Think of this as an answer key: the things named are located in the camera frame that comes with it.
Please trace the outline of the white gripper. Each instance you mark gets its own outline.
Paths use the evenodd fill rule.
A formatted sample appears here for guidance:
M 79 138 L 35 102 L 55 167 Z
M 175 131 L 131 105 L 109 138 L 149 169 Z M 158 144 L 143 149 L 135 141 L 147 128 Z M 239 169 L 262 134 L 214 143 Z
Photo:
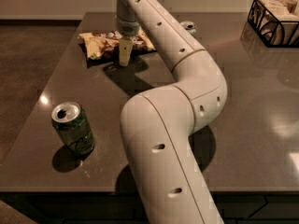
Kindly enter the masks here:
M 117 29 L 123 35 L 119 40 L 119 62 L 121 66 L 127 66 L 133 49 L 133 41 L 126 36 L 137 35 L 139 23 L 132 8 L 122 0 L 117 0 Z

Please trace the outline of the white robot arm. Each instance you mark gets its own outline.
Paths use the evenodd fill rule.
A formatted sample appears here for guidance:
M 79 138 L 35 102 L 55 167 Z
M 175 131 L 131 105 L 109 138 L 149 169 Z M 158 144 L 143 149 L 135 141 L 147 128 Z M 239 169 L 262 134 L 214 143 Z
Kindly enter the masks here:
M 121 30 L 142 27 L 174 83 L 132 97 L 121 138 L 150 224 L 224 224 L 189 144 L 222 111 L 224 75 L 206 49 L 157 1 L 118 0 Z

